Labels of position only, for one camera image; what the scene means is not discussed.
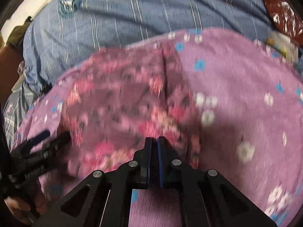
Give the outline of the person's left hand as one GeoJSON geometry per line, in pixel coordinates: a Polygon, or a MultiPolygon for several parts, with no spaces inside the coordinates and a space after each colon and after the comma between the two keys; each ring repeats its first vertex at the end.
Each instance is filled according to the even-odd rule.
{"type": "Polygon", "coordinates": [[[8,196],[4,202],[14,218],[26,225],[31,225],[37,220],[33,214],[34,210],[42,216],[53,204],[53,201],[43,193],[39,182],[31,182],[19,195],[8,196]]]}

